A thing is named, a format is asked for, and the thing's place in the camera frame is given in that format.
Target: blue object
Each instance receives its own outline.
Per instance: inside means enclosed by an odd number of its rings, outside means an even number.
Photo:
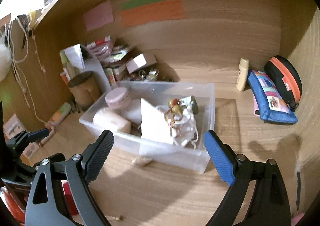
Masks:
[[[249,70],[248,83],[256,98],[260,118],[263,121],[280,124],[297,123],[298,119],[296,115],[287,106],[284,106],[285,103],[278,93],[273,81],[265,74],[265,72]]]
[[[217,141],[219,141],[220,144],[222,143],[219,138],[216,140],[209,131],[205,133],[204,146],[208,151],[212,163],[221,180],[227,182],[229,186],[232,186],[235,181],[233,165]]]

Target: orange zipper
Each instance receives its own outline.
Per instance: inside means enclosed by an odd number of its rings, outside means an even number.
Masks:
[[[269,61],[273,63],[279,69],[279,71],[283,74],[283,76],[289,80],[294,101],[297,104],[300,101],[301,96],[300,96],[300,90],[296,80],[294,79],[292,74],[289,72],[289,70],[285,67],[285,65],[281,63],[279,59],[273,57]]]

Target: brown cylindrical holder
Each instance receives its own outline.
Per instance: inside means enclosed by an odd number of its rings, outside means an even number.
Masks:
[[[89,109],[101,96],[93,72],[76,75],[68,82],[68,87],[83,111]]]

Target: black case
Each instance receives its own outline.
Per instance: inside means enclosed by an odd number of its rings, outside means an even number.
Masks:
[[[302,83],[298,72],[293,67],[293,65],[284,57],[282,56],[274,56],[277,60],[279,60],[286,68],[287,71],[293,76],[294,81],[288,77],[288,75],[283,74],[281,72],[281,68],[274,64],[272,59],[270,59],[264,66],[264,71],[270,77],[270,79],[275,83],[279,94],[281,95],[282,99],[289,105],[291,110],[295,110],[299,104],[299,100],[302,94]],[[283,81],[283,78],[287,80],[290,88],[295,87],[295,89],[299,89],[297,99],[295,99],[292,89],[288,90],[286,84]]]

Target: pink jar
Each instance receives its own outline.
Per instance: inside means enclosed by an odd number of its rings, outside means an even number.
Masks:
[[[125,109],[131,104],[129,91],[125,87],[113,89],[106,95],[106,103],[111,109]]]

